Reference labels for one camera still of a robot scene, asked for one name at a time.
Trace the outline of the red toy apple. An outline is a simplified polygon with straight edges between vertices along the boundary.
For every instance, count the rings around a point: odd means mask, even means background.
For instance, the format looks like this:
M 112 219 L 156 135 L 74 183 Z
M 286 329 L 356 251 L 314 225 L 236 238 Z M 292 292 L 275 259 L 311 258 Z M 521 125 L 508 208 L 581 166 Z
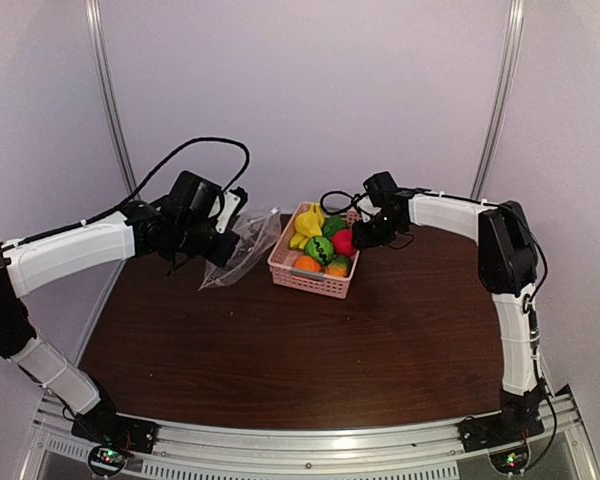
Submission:
M 353 242 L 353 232 L 351 229 L 338 231 L 331 239 L 336 255 L 353 257 L 357 253 L 357 248 Z

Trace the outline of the clear zip top bag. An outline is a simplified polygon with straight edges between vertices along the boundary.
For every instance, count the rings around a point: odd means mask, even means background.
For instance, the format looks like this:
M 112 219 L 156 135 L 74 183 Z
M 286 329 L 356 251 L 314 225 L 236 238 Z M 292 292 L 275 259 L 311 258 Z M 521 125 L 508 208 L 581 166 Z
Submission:
M 224 267 L 206 263 L 198 290 L 228 287 L 250 272 L 280 238 L 281 212 L 278 207 L 250 209 L 233 224 L 239 235 L 236 249 Z

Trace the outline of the green toy watermelon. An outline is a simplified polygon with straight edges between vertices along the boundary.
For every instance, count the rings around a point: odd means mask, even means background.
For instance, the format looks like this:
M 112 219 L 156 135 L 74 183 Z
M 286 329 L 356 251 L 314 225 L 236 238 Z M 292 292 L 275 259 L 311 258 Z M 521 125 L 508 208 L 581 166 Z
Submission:
M 327 266 L 335 256 L 335 249 L 328 238 L 314 236 L 308 240 L 304 248 L 304 253 L 313 258 L 321 266 Z

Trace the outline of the pink perforated plastic basket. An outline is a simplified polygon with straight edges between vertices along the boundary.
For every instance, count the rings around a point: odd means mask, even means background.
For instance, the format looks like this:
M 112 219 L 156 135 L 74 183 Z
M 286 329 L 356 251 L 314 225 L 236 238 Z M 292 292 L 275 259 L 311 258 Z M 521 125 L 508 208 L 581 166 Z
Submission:
M 310 202 L 301 202 L 286 226 L 282 229 L 279 240 L 270 252 L 267 263 L 275 285 L 289 287 L 309 293 L 324 295 L 337 299 L 345 299 L 357 268 L 360 253 L 352 257 L 352 265 L 346 277 L 338 277 L 321 272 L 310 272 L 294 267 L 295 261 L 303 255 L 299 250 L 289 248 L 295 231 L 295 218 L 309 210 Z

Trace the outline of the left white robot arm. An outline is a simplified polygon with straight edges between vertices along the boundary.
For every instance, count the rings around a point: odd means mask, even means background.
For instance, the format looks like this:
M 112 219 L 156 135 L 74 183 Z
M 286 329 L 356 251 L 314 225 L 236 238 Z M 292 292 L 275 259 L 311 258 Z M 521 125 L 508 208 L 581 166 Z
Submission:
M 237 246 L 230 224 L 248 200 L 189 171 L 153 202 L 130 199 L 95 220 L 82 220 L 32 238 L 0 239 L 0 357 L 57 395 L 103 444 L 117 442 L 124 424 L 106 391 L 36 328 L 29 295 L 94 270 L 148 255 L 177 270 L 201 257 L 225 265 Z

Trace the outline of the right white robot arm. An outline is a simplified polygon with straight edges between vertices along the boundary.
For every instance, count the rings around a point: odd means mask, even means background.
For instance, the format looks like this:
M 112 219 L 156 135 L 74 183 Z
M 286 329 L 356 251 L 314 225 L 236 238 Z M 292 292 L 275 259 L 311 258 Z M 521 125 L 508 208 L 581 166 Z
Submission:
M 478 276 L 496 308 L 503 352 L 501 412 L 494 417 L 492 430 L 506 442 L 532 432 L 546 396 L 535 308 L 542 284 L 537 267 L 546 259 L 521 205 L 400 187 L 389 172 L 372 175 L 363 187 L 351 201 L 361 216 L 353 226 L 353 244 L 359 250 L 389 245 L 413 226 L 476 243 Z

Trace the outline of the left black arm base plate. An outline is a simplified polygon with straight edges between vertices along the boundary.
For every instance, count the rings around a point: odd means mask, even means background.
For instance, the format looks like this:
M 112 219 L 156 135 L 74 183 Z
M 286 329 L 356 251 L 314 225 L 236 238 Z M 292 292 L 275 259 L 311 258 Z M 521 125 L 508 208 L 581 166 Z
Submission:
M 79 438 L 113 447 L 118 451 L 151 454 L 158 425 L 155 422 L 119 415 L 113 412 L 77 414 L 71 433 Z

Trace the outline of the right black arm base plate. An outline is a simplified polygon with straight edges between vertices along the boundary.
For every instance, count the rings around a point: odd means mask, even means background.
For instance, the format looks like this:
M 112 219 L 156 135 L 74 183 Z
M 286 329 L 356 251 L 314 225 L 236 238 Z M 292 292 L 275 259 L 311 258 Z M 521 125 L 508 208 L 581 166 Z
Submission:
M 539 417 L 522 424 L 507 425 L 501 413 L 483 417 L 468 416 L 457 424 L 457 429 L 466 453 L 521 442 L 545 431 Z

